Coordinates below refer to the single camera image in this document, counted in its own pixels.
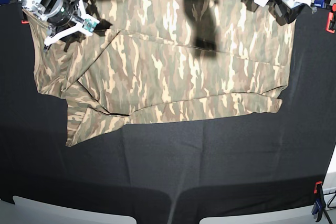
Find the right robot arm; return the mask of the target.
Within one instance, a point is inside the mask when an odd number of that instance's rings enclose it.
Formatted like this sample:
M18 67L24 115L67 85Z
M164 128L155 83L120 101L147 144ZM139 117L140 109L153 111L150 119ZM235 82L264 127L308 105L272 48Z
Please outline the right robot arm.
M59 40L69 39L79 33L92 36L100 21L86 12L83 0L17 0L22 9L39 21L47 22L44 50Z

